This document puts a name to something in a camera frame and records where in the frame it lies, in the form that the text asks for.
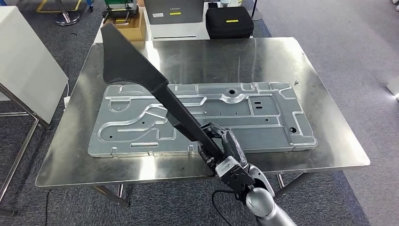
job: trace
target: black case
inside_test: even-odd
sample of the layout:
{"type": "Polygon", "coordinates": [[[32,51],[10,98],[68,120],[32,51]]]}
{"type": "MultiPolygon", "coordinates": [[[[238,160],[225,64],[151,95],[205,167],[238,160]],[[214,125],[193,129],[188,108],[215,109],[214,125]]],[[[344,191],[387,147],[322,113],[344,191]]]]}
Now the black case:
{"type": "Polygon", "coordinates": [[[211,39],[249,38],[254,22],[244,7],[210,8],[205,24],[211,39]]]}

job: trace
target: metal sheet panel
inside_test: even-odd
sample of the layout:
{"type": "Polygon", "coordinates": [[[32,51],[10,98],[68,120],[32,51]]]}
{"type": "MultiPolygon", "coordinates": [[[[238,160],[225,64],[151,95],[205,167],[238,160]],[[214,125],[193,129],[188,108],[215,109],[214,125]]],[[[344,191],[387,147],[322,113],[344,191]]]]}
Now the metal sheet panel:
{"type": "MultiPolygon", "coordinates": [[[[201,125],[213,122],[232,129],[246,153],[301,151],[317,144],[288,82],[176,84],[169,88],[201,125]]],[[[108,86],[88,153],[94,157],[198,154],[198,143],[173,128],[166,113],[140,85],[108,86]]]]}

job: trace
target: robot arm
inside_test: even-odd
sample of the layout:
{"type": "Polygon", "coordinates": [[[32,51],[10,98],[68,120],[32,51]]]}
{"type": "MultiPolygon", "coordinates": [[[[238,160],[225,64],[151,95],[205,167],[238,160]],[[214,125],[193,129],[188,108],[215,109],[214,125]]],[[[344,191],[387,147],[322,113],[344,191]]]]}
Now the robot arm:
{"type": "Polygon", "coordinates": [[[247,162],[230,129],[209,123],[200,126],[168,87],[168,80],[112,25],[101,28],[104,45],[104,81],[129,81],[142,85],[168,110],[173,127],[191,141],[198,141],[204,162],[256,216],[260,226],[296,224],[273,200],[274,192],[265,175],[247,162]],[[214,138],[222,140],[223,151],[214,138]]]}

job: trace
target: metal stand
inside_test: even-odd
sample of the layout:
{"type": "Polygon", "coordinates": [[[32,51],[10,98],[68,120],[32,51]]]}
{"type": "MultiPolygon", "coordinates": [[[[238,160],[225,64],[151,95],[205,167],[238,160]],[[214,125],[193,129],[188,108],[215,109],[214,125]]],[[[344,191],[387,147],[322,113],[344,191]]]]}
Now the metal stand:
{"type": "Polygon", "coordinates": [[[292,189],[296,188],[298,185],[300,185],[302,182],[306,181],[307,179],[313,177],[316,173],[301,173],[299,176],[297,176],[294,180],[289,182],[288,184],[284,184],[283,178],[281,177],[281,174],[276,175],[277,180],[279,182],[280,190],[276,192],[275,198],[279,198],[285,193],[291,191],[292,189]]]}
{"type": "Polygon", "coordinates": [[[66,11],[64,5],[61,0],[56,0],[58,7],[60,8],[61,13],[56,17],[56,23],[60,26],[68,26],[72,24],[76,24],[80,20],[80,15],[76,11],[66,11]]]}
{"type": "Polygon", "coordinates": [[[252,21],[258,21],[261,20],[263,15],[259,12],[256,11],[256,4],[258,3],[258,0],[255,0],[254,7],[252,10],[248,10],[248,13],[251,15],[252,21]]]}
{"type": "MultiPolygon", "coordinates": [[[[11,166],[11,169],[6,177],[5,182],[3,183],[3,185],[0,189],[0,202],[1,202],[3,200],[3,197],[4,197],[7,189],[8,189],[8,186],[15,174],[15,171],[18,168],[19,162],[21,161],[22,156],[24,155],[25,150],[29,145],[29,142],[31,141],[31,138],[32,138],[37,126],[42,125],[44,128],[49,129],[50,125],[46,121],[44,121],[41,117],[39,117],[34,111],[32,111],[32,109],[30,109],[26,104],[24,104],[19,98],[17,98],[13,93],[11,93],[10,90],[8,90],[1,83],[0,83],[0,92],[2,92],[10,100],[16,102],[18,105],[20,105],[26,111],[26,112],[0,113],[0,117],[17,117],[17,116],[31,115],[35,119],[35,121],[33,122],[33,125],[31,126],[31,128],[28,132],[28,135],[26,136],[24,142],[22,143],[21,149],[19,149],[18,155],[16,156],[13,165],[11,166]]],[[[16,211],[0,209],[0,215],[14,216],[15,214],[16,214],[16,211]]]]}
{"type": "Polygon", "coordinates": [[[109,198],[110,200],[116,202],[122,208],[126,208],[129,206],[129,203],[122,198],[123,185],[119,185],[118,195],[115,195],[113,192],[108,190],[105,186],[94,186],[94,189],[97,190],[100,194],[109,198]]]}

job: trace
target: metal table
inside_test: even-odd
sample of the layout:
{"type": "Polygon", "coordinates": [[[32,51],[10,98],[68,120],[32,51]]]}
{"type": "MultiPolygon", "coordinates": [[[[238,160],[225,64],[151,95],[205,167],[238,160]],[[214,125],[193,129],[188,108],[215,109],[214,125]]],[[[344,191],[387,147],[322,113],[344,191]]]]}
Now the metal table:
{"type": "MultiPolygon", "coordinates": [[[[277,196],[314,172],[367,166],[370,160],[294,38],[188,40],[135,43],[170,83],[288,81],[313,128],[314,150],[248,154],[248,162],[264,173],[303,173],[277,196]]],[[[104,185],[198,179],[210,175],[199,156],[94,158],[88,144],[106,84],[102,78],[103,46],[94,44],[47,155],[36,186],[93,186],[121,206],[104,185]]]]}

